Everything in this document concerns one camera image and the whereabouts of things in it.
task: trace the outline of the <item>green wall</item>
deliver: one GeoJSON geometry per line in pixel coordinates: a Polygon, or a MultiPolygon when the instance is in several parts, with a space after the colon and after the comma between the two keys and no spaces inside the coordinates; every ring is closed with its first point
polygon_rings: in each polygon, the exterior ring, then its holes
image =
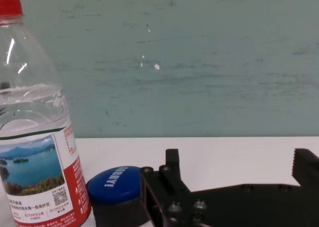
{"type": "Polygon", "coordinates": [[[21,1],[77,137],[319,134],[318,0],[21,1]]]}

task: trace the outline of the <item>white table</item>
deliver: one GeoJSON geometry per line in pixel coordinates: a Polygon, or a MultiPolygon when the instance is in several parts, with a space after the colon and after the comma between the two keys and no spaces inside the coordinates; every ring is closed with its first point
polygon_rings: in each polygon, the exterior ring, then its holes
{"type": "MultiPolygon", "coordinates": [[[[319,156],[319,137],[77,139],[77,147],[86,180],[121,165],[158,169],[165,149],[178,148],[182,179],[198,191],[242,183],[297,185],[294,149],[319,156]]],[[[0,203],[0,227],[14,227],[2,186],[0,203]]]]}

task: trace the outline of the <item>qr code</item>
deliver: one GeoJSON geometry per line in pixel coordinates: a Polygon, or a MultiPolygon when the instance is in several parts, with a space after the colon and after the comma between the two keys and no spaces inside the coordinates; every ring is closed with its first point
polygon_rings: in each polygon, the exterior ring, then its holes
{"type": "Polygon", "coordinates": [[[66,190],[61,190],[53,194],[55,206],[58,206],[68,200],[68,196],[66,195],[66,190]]]}

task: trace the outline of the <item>black metal bracket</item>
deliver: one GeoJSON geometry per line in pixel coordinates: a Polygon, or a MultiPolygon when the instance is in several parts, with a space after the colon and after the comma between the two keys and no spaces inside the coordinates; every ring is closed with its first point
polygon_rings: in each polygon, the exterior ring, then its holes
{"type": "Polygon", "coordinates": [[[319,158],[296,149],[301,186],[244,184],[191,192],[180,176],[177,149],[159,171],[141,169],[141,199],[155,227],[318,227],[319,158]]]}

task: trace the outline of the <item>screw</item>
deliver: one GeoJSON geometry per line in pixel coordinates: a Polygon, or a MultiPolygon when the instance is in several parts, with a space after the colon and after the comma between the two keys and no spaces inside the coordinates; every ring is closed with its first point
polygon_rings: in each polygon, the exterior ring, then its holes
{"type": "Polygon", "coordinates": [[[153,168],[152,168],[152,167],[143,167],[143,168],[142,168],[142,171],[143,171],[144,173],[150,173],[150,172],[153,171],[153,168]]]}
{"type": "Polygon", "coordinates": [[[207,208],[205,201],[198,200],[194,203],[193,207],[198,210],[204,210],[207,208]]]}
{"type": "Polygon", "coordinates": [[[242,190],[246,192],[252,192],[254,190],[254,187],[252,185],[242,185],[242,190]]]}
{"type": "Polygon", "coordinates": [[[169,212],[181,212],[181,206],[180,206],[180,202],[173,202],[170,204],[170,206],[168,207],[168,211],[169,212]]]}

